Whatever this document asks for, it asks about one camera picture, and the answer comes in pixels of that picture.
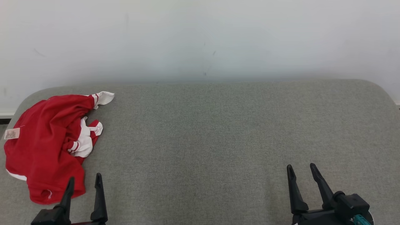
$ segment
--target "gray fabric surface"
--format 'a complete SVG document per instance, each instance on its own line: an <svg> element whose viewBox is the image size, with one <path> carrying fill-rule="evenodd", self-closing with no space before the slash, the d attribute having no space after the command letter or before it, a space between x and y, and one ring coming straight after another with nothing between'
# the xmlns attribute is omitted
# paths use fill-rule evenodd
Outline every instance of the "gray fabric surface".
<svg viewBox="0 0 400 225"><path fill-rule="evenodd" d="M332 190L358 193L377 224L396 224L400 112L362 80L141 84L39 91L12 119L54 95L116 94L89 114L104 130L83 163L87 193L71 221L88 221L103 176L108 225L291 224L286 165L310 209L321 208L309 163ZM0 222L29 224L42 208L0 153Z"/></svg>
<svg viewBox="0 0 400 225"><path fill-rule="evenodd" d="M3 138L4 132L6 131L8 125L0 125L0 138Z"/></svg>

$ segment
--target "baseboard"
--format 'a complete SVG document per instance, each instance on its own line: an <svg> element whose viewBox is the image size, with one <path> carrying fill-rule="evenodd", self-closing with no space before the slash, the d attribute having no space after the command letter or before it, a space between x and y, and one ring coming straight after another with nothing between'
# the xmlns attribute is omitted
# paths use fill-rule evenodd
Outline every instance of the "baseboard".
<svg viewBox="0 0 400 225"><path fill-rule="evenodd" d="M14 112L0 112L0 119L12 119Z"/></svg>

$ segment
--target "teal connector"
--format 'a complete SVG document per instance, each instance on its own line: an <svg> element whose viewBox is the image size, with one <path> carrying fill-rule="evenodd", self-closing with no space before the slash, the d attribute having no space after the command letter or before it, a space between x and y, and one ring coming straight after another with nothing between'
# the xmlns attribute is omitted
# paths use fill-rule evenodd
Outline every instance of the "teal connector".
<svg viewBox="0 0 400 225"><path fill-rule="evenodd" d="M355 225L371 225L370 222L368 222L368 220L366 220L362 215L358 214L355 215L353 218L353 223Z"/></svg>

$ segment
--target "clothing label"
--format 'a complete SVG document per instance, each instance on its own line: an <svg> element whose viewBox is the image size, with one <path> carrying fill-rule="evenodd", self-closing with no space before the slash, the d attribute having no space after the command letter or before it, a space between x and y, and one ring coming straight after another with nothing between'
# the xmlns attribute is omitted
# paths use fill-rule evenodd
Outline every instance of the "clothing label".
<svg viewBox="0 0 400 225"><path fill-rule="evenodd" d="M5 140L17 139L19 137L20 137L20 128L6 130L6 132L4 134L4 139Z"/></svg>

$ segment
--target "white cuff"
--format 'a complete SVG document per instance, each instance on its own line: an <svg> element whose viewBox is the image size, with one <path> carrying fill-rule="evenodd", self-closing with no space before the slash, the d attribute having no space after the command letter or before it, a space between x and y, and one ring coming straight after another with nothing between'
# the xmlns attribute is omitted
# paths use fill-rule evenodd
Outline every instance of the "white cuff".
<svg viewBox="0 0 400 225"><path fill-rule="evenodd" d="M94 131L94 134L96 136L99 136L101 132L103 131L103 124L98 122L98 124L95 127L88 127L90 131Z"/></svg>
<svg viewBox="0 0 400 225"><path fill-rule="evenodd" d="M99 108L98 105L105 105L110 103L114 99L114 93L108 91L102 91L97 94L92 94L94 98L94 109Z"/></svg>
<svg viewBox="0 0 400 225"><path fill-rule="evenodd" d="M90 137L90 129L86 126L86 119L87 117L83 117L80 120L80 134L78 140L74 142L74 145L71 149L68 149L68 152L70 152L72 156L80 156L85 158L93 149L92 138Z"/></svg>

